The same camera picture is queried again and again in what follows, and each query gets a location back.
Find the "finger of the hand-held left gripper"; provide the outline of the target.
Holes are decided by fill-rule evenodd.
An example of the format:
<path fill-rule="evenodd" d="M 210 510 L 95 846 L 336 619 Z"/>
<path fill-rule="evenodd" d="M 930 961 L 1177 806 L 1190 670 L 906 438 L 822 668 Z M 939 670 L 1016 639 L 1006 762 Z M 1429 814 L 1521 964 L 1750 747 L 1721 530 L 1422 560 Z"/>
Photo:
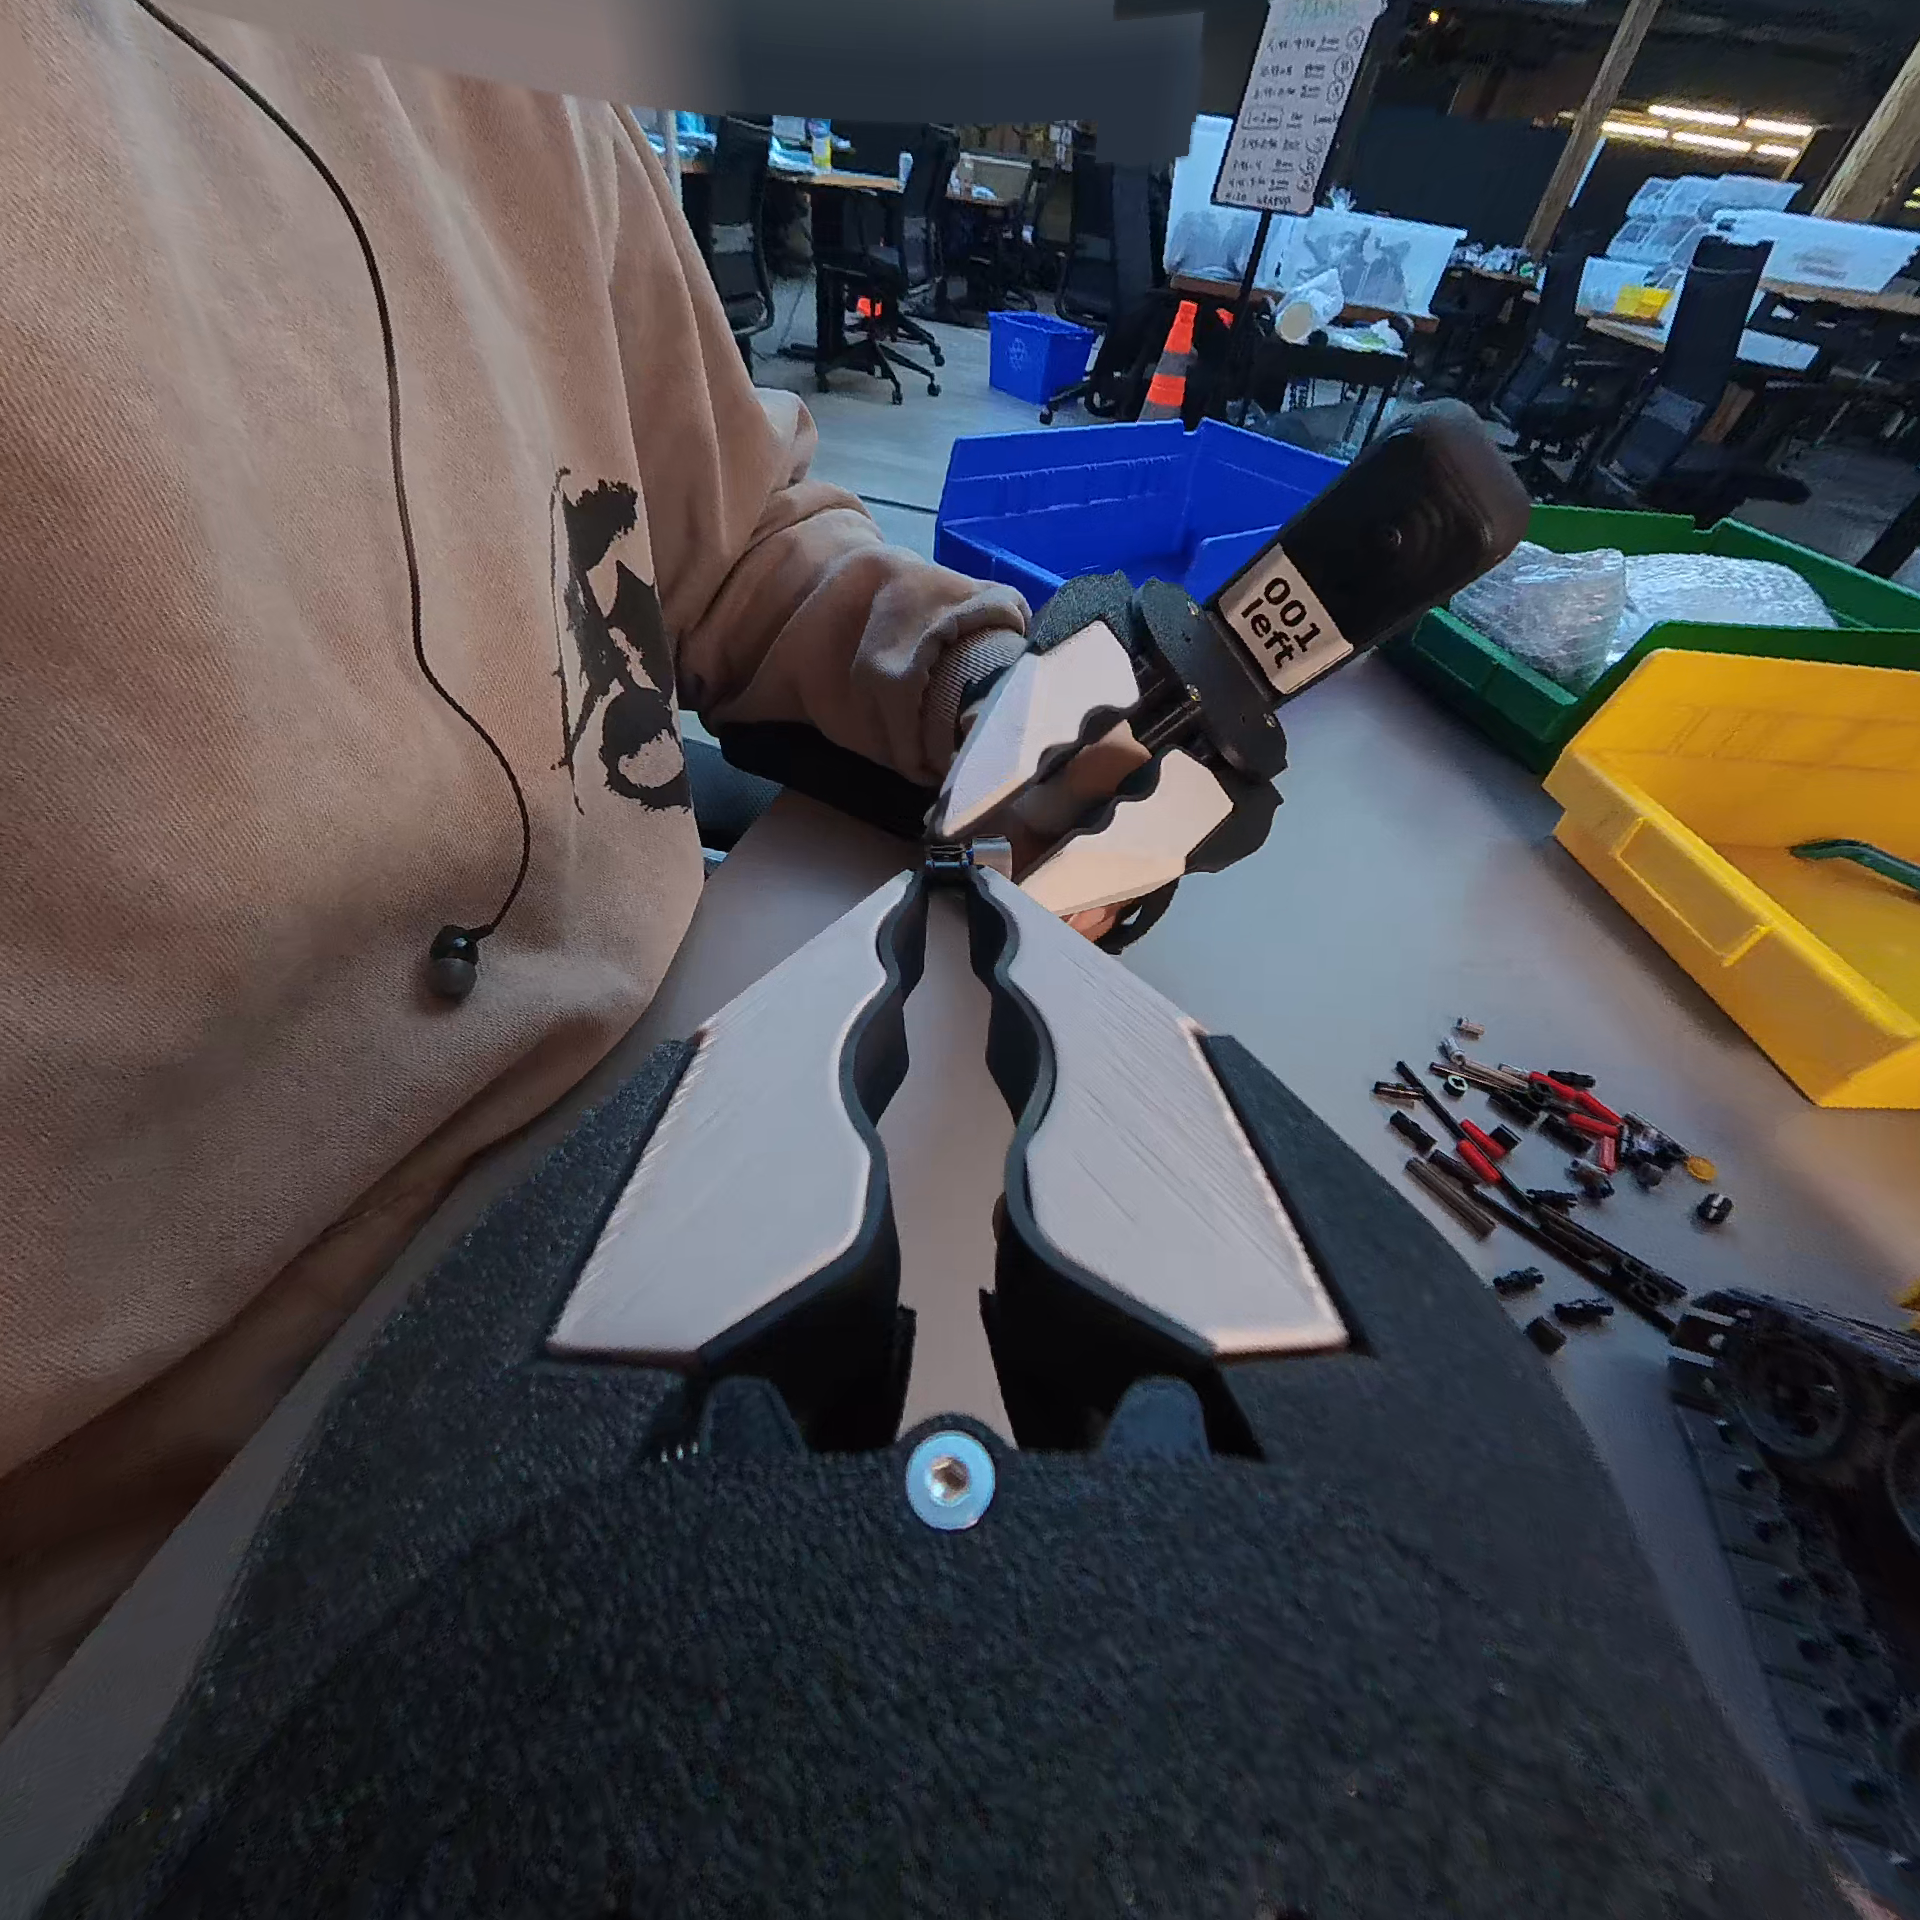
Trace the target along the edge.
<path fill-rule="evenodd" d="M 1035 905 L 1069 922 L 1155 894 L 1233 814 L 1230 790 L 1194 756 L 1165 753 L 1097 791 L 1081 753 L 1027 785 L 1015 807 L 1015 874 Z"/>
<path fill-rule="evenodd" d="M 1023 655 L 974 708 L 937 799 L 939 846 L 1001 838 L 1046 856 L 1113 826 L 1146 766 L 1133 658 L 1111 626 Z"/>

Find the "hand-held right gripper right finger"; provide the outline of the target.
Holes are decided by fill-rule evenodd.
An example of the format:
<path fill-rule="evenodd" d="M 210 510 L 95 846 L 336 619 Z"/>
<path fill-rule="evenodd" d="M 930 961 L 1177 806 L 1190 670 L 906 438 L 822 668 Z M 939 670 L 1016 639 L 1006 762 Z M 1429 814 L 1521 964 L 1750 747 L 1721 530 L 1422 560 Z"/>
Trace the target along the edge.
<path fill-rule="evenodd" d="M 1013 1120 L 979 1294 L 1015 1436 L 1101 1436 L 1171 1380 L 1246 1436 L 1226 1375 L 1353 1329 L 1233 1105 L 1210 1036 L 1008 879 L 967 879 L 986 1068 Z"/>

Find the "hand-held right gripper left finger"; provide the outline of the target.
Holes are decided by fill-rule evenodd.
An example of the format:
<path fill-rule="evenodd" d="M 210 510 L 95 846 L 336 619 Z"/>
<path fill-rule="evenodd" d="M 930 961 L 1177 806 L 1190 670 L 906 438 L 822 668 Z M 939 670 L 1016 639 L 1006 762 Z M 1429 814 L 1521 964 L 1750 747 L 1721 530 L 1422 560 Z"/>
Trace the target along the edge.
<path fill-rule="evenodd" d="M 879 1118 L 906 1070 L 928 888 L 903 871 L 695 1033 L 549 1334 L 697 1399 L 765 1380 L 805 1436 L 893 1436 L 917 1316 Z"/>

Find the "clear plastic bag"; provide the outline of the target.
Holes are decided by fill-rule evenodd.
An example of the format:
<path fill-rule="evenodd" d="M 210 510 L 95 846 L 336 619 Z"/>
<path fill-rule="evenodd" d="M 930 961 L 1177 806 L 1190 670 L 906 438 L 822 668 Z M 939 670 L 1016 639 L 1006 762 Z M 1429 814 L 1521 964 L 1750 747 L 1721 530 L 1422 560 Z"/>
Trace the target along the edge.
<path fill-rule="evenodd" d="M 1449 602 L 1482 640 L 1549 683 L 1581 694 L 1666 623 L 1831 631 L 1834 615 L 1795 571 L 1768 560 L 1553 553 L 1521 542 Z"/>

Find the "green storage bin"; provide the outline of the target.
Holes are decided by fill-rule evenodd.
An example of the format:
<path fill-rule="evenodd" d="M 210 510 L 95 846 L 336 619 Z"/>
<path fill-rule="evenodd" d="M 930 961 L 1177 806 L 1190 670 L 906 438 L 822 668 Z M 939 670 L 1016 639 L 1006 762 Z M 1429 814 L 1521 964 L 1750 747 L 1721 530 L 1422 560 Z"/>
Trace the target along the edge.
<path fill-rule="evenodd" d="M 1422 694 L 1450 708 L 1498 753 L 1544 777 L 1638 664 L 1661 650 L 1713 657 L 1806 658 L 1840 665 L 1914 670 L 1917 595 L 1814 548 L 1761 532 L 1739 519 L 1694 527 L 1687 515 L 1611 512 L 1541 504 L 1526 540 L 1553 556 L 1616 548 L 1626 560 L 1750 560 L 1787 568 L 1832 615 L 1831 628 L 1766 626 L 1758 612 L 1667 617 L 1608 664 L 1591 689 L 1569 691 L 1535 673 L 1473 624 L 1446 609 L 1429 612 L 1382 657 Z"/>

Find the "blue storage bin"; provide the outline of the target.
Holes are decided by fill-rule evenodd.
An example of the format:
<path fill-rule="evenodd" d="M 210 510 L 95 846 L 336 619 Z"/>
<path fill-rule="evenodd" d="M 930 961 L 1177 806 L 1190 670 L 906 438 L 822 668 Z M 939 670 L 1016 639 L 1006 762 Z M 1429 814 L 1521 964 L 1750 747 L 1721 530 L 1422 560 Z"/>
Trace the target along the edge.
<path fill-rule="evenodd" d="M 1221 420 L 957 439 L 933 558 L 1015 588 L 1030 609 L 1066 582 L 1113 571 L 1203 602 L 1343 468 Z"/>
<path fill-rule="evenodd" d="M 989 388 L 1040 414 L 1077 388 L 1097 355 L 1098 332 L 1045 312 L 989 313 Z"/>

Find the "black office chair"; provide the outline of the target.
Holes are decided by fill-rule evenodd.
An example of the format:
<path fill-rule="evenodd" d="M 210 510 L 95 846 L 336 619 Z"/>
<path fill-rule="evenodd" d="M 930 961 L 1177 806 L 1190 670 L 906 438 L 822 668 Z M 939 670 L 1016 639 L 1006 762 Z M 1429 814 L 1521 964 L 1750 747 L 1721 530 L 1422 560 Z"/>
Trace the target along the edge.
<path fill-rule="evenodd" d="M 1565 506 L 1685 515 L 1695 527 L 1713 527 L 1746 502 L 1807 504 L 1809 484 L 1795 474 L 1707 442 L 1768 255 L 1768 242 L 1707 235 L 1657 360 L 1579 347 L 1577 287 L 1587 256 L 1551 256 L 1523 350 L 1493 401 L 1521 481 Z"/>
<path fill-rule="evenodd" d="M 906 313 L 941 278 L 939 228 L 957 143 L 926 126 L 905 148 L 905 178 L 881 185 L 816 185 L 814 195 L 814 353 L 810 388 L 826 396 L 832 375 L 885 383 L 905 402 L 903 375 L 939 399 L 944 350 Z"/>

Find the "orange traffic cone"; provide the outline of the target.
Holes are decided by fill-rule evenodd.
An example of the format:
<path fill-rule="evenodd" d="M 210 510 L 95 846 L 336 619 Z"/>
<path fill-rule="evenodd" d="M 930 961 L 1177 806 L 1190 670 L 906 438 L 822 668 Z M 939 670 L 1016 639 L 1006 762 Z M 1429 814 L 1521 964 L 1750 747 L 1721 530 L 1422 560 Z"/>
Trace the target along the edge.
<path fill-rule="evenodd" d="M 1197 302 L 1181 297 L 1169 313 L 1167 334 L 1159 350 L 1159 360 L 1143 386 L 1138 410 L 1141 423 L 1185 418 L 1187 375 L 1192 371 L 1192 329 L 1197 319 Z"/>

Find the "pile of small pins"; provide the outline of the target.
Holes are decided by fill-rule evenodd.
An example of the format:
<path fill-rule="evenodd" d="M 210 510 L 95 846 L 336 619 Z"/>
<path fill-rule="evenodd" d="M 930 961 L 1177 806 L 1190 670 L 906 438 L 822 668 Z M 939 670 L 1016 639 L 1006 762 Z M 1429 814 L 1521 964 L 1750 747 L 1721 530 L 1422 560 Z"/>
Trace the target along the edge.
<path fill-rule="evenodd" d="M 1715 1167 L 1655 1120 L 1602 1095 L 1577 1068 L 1473 1058 L 1485 1028 L 1455 1020 L 1429 1066 L 1393 1063 L 1368 1098 L 1405 1151 L 1405 1180 L 1475 1243 L 1510 1238 L 1529 1262 L 1496 1272 L 1504 1306 L 1531 1306 L 1526 1342 L 1561 1354 L 1573 1334 L 1637 1321 L 1685 1354 L 1711 1358 L 1755 1310 L 1707 1298 L 1634 1254 L 1608 1220 L 1626 1193 L 1671 1180 L 1695 1190 L 1701 1231 L 1733 1217 Z"/>

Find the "white sign board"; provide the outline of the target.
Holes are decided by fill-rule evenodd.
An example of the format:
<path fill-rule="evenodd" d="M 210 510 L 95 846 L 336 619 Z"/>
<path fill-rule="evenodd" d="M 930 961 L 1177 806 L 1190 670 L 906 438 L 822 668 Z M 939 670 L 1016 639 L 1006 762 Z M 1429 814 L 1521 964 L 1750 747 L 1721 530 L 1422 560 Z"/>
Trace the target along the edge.
<path fill-rule="evenodd" d="M 1304 217 L 1384 2 L 1271 2 L 1210 204 Z"/>

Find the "yellow storage bin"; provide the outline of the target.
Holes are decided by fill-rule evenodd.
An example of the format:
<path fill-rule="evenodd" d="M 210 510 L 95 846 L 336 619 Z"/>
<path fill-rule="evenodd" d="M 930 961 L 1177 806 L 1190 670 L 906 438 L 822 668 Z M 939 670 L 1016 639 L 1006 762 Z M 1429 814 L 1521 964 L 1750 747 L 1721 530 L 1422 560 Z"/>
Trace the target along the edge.
<path fill-rule="evenodd" d="M 1553 840 L 1803 1098 L 1917 1107 L 1917 900 L 1790 846 L 1917 859 L 1917 676 L 1645 657 L 1544 779 Z"/>

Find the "green curved tool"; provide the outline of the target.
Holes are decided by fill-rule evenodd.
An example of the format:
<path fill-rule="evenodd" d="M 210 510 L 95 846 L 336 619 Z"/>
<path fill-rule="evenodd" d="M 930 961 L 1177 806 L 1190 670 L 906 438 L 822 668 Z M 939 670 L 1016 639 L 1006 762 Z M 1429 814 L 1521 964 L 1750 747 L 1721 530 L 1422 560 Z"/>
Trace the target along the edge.
<path fill-rule="evenodd" d="M 1880 880 L 1882 886 L 1917 899 L 1920 868 L 1914 859 L 1893 856 L 1873 844 L 1853 838 L 1807 840 L 1787 849 L 1801 862 L 1842 865 Z"/>

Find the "person's beige jacket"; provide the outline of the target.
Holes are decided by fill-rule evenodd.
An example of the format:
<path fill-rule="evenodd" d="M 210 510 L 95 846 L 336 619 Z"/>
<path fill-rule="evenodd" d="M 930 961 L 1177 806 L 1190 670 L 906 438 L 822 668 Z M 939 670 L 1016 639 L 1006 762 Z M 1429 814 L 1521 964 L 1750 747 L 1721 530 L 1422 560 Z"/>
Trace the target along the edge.
<path fill-rule="evenodd" d="M 703 883 L 655 548 L 754 388 L 623 108 L 5 4 L 5 1734 Z"/>

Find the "yellow tracked toy robot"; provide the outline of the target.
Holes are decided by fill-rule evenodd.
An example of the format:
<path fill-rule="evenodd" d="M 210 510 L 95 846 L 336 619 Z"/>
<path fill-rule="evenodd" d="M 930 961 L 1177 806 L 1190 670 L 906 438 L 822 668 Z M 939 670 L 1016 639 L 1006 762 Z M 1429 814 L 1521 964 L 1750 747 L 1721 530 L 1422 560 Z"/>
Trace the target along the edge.
<path fill-rule="evenodd" d="M 1721 1287 L 1667 1342 L 1813 1823 L 1873 1905 L 1917 1916 L 1917 1334 Z"/>

